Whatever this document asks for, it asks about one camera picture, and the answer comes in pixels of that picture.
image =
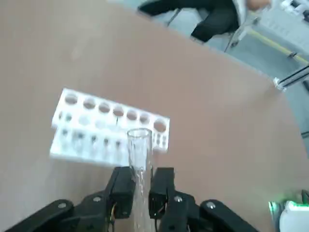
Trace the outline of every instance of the yellow line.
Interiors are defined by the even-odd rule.
[[[289,49],[287,49],[287,48],[281,46],[280,44],[278,44],[278,43],[272,41],[271,39],[267,38],[266,36],[261,35],[259,32],[255,31],[255,30],[250,30],[250,31],[249,31],[249,34],[250,34],[250,35],[253,35],[253,36],[255,36],[255,37],[257,37],[258,39],[260,39],[261,41],[263,41],[263,42],[266,43],[267,45],[269,45],[269,46],[271,46],[271,47],[273,47],[273,48],[275,48],[275,49],[281,51],[282,53],[284,53],[284,54],[286,54],[286,55],[289,55],[289,54],[292,53],[292,51],[290,51]],[[299,56],[299,55],[296,55],[294,58],[295,58],[296,60],[300,61],[300,62],[305,63],[305,64],[308,64],[308,63],[309,63],[309,61],[307,61],[306,59],[302,58],[302,57]]]

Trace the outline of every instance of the black pants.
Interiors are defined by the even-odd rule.
[[[239,27],[232,0],[149,0],[142,4],[139,10],[155,16],[182,8],[204,8],[209,12],[207,18],[200,22],[191,34],[203,42],[207,42],[214,35],[236,31]]]

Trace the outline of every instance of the cable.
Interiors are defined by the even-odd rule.
[[[309,73],[306,73],[305,75],[302,75],[301,77],[296,78],[295,80],[291,81],[290,83],[287,83],[286,85],[283,86],[283,88],[286,88],[288,86],[291,86],[292,84],[298,82],[299,80],[305,78],[306,76],[308,76]]]
[[[291,78],[292,76],[294,76],[294,75],[296,75],[296,74],[298,74],[298,73],[304,71],[306,68],[309,68],[309,65],[305,66],[304,68],[302,68],[302,69],[300,69],[300,70],[297,70],[295,73],[289,75],[288,77],[284,78],[283,80],[280,80],[280,81],[278,82],[278,84],[280,84],[280,83],[282,83],[282,82],[288,80],[288,79]]]
[[[165,207],[166,207],[166,204],[164,204],[164,205],[158,210],[157,214],[160,213],[163,209],[165,209]]]
[[[110,224],[112,225],[112,232],[115,232],[115,206],[116,204],[114,204],[112,206],[112,211],[111,211],[111,216],[110,216]]]
[[[155,229],[155,232],[158,232],[158,220],[157,219],[154,220],[154,229]]]
[[[302,137],[303,139],[308,138],[308,137],[309,137],[309,131],[306,131],[306,132],[301,133],[301,137]]]
[[[309,82],[308,81],[303,81],[303,86],[305,87],[307,93],[309,93]]]

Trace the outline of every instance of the table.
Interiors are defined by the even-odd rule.
[[[159,164],[175,168],[177,189],[260,231],[272,231],[268,201],[309,186],[300,131],[266,76],[102,0],[2,0],[0,17],[1,230],[110,177],[49,159],[63,87],[169,116]]]

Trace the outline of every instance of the screw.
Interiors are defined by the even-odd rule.
[[[100,198],[100,197],[95,197],[95,198],[93,199],[93,201],[94,201],[94,202],[99,202],[99,201],[101,201],[101,198]]]
[[[65,208],[67,206],[67,204],[65,204],[65,203],[60,203],[59,205],[58,205],[58,208],[59,209],[63,209],[63,208]]]
[[[183,199],[182,199],[180,196],[176,196],[176,197],[174,197],[174,201],[176,201],[176,202],[182,202]]]
[[[207,202],[206,206],[210,209],[214,209],[216,207],[216,205],[213,202]]]

